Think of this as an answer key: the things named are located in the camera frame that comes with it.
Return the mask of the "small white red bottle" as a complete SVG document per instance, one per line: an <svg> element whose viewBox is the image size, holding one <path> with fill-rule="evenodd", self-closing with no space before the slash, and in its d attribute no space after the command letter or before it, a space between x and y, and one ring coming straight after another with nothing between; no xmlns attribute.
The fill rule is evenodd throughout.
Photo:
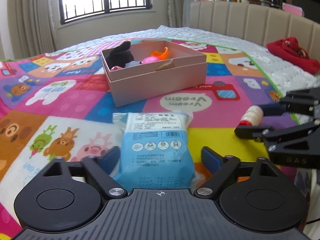
<svg viewBox="0 0 320 240"><path fill-rule="evenodd" d="M239 126L259 126L264 117L260 106L253 105L241 117Z"/></svg>

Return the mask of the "blue white tissue pack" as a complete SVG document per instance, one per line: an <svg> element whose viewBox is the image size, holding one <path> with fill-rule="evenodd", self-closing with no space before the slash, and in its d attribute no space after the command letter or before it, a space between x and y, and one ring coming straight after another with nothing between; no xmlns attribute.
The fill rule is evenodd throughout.
<svg viewBox="0 0 320 240"><path fill-rule="evenodd" d="M132 189L185 189L195 167L188 149L189 113L114 113L123 132L117 183Z"/></svg>

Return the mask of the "red cloth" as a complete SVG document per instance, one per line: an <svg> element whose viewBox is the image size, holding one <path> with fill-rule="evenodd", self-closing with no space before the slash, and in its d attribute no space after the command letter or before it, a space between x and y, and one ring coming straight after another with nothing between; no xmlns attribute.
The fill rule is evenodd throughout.
<svg viewBox="0 0 320 240"><path fill-rule="evenodd" d="M319 74L319 61L311 59L308 52L299 46L295 37L270 42L266 45L266 48L271 54L294 64L312 75Z"/></svg>

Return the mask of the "colourful cartoon play mat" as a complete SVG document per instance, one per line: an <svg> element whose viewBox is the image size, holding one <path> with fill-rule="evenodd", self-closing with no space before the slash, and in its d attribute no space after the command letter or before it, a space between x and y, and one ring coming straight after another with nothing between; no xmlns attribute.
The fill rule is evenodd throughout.
<svg viewBox="0 0 320 240"><path fill-rule="evenodd" d="M277 88L245 52L204 43L176 41L179 51L206 59L204 85L116 107L103 71L101 50L116 42L1 63L1 239L43 239L23 230L14 199L55 157L78 161L121 144L114 112L192 112L189 150L199 181L209 177L200 162L208 145L253 160L263 147L241 142L233 130L254 103L279 97ZM177 192L169 197L138 192L137 199L112 204L105 215L62 239L304 239L298 230L255 233L229 222L209 202Z"/></svg>

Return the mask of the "beige padded headboard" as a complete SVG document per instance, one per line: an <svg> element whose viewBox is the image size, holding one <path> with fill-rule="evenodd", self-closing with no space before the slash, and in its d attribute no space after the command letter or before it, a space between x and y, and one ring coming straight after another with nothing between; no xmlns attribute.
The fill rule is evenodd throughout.
<svg viewBox="0 0 320 240"><path fill-rule="evenodd" d="M319 24L279 9L236 2L200 2L190 6L188 27L237 37L260 46L295 37L312 59L319 60Z"/></svg>

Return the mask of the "pink box on shelf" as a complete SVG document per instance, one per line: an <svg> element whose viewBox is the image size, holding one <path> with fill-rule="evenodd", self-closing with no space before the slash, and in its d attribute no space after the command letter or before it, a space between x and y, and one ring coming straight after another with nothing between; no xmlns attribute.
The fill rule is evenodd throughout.
<svg viewBox="0 0 320 240"><path fill-rule="evenodd" d="M292 14L295 14L295 15L298 15L298 16L301 16L301 17L305 16L304 10L301 7L292 5L290 3L283 3L282 4L282 10L284 12L289 12L289 13L292 13Z"/></svg>

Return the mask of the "pink cardboard box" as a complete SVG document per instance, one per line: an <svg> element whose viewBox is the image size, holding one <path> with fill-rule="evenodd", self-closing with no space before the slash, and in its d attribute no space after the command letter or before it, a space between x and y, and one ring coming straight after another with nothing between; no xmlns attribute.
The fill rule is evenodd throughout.
<svg viewBox="0 0 320 240"><path fill-rule="evenodd" d="M169 52L165 60L137 64L113 70L109 57L112 49L101 52L101 60L116 107L197 85L206 79L206 55L166 40L144 40L131 44L133 60L142 62L157 51Z"/></svg>

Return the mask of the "black plush toy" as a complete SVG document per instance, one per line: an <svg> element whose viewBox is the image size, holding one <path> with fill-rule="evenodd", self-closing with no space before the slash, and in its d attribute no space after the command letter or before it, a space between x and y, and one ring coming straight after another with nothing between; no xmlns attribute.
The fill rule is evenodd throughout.
<svg viewBox="0 0 320 240"><path fill-rule="evenodd" d="M125 41L119 46L111 49L109 52L104 52L104 58L108 65L109 69L113 67L124 68L127 63L130 63L134 60L134 57L130 51L131 42Z"/></svg>

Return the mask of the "pink plastic toy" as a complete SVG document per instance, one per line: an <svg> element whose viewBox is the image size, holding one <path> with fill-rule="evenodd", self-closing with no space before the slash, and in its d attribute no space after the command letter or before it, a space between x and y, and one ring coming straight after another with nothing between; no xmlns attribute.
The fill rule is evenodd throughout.
<svg viewBox="0 0 320 240"><path fill-rule="evenodd" d="M160 61L161 59L159 57L156 57L156 56L149 56L149 57L146 57L144 58L140 64L149 64L149 63L154 63L154 62L158 62Z"/></svg>

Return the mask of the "orange plastic toy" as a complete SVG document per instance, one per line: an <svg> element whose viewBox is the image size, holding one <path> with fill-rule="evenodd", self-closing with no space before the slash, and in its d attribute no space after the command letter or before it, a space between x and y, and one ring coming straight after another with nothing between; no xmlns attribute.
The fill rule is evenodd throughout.
<svg viewBox="0 0 320 240"><path fill-rule="evenodd" d="M167 60L169 58L169 48L165 47L164 51L154 50L151 54L151 57L156 57L160 60Z"/></svg>

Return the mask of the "beige curtain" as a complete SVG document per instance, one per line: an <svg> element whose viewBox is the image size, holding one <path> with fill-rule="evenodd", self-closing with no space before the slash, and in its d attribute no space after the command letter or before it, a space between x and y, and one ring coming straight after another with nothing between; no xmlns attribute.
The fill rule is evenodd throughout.
<svg viewBox="0 0 320 240"><path fill-rule="evenodd" d="M10 41L17 59L56 51L52 0L7 0Z"/></svg>

